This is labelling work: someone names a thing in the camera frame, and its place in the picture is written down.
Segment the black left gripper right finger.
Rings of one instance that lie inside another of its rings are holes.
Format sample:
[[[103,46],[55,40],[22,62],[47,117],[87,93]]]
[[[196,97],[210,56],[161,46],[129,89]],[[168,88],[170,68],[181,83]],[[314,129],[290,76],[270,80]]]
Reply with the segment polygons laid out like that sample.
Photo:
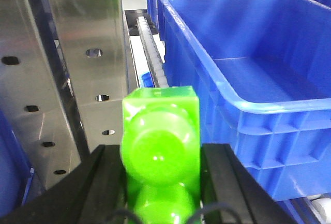
[[[295,223],[256,182],[228,144],[201,147],[201,200],[204,206],[222,203],[204,214],[205,223]]]

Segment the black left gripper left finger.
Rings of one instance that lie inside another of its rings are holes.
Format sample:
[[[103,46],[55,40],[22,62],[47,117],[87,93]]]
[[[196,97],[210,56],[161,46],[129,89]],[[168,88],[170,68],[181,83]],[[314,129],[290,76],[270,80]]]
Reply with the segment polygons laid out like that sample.
[[[1,223],[104,223],[127,202],[119,150],[119,145],[99,145],[60,182]]]

